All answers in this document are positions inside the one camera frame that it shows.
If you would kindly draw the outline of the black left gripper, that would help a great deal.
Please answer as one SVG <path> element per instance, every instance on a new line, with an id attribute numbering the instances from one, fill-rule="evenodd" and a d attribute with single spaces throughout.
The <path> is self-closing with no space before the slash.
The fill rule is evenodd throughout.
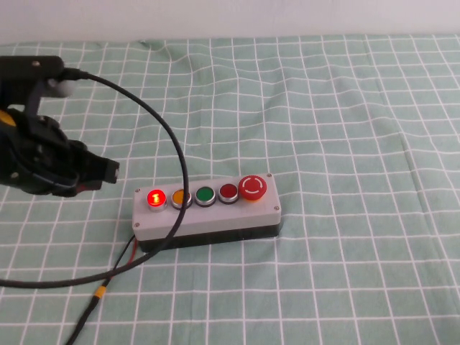
<path id="1" fill-rule="evenodd" d="M 6 115 L 7 186 L 38 196 L 74 197 L 100 190 L 103 183 L 115 184 L 118 175 L 118 162 L 68 139 L 55 120 Z"/>

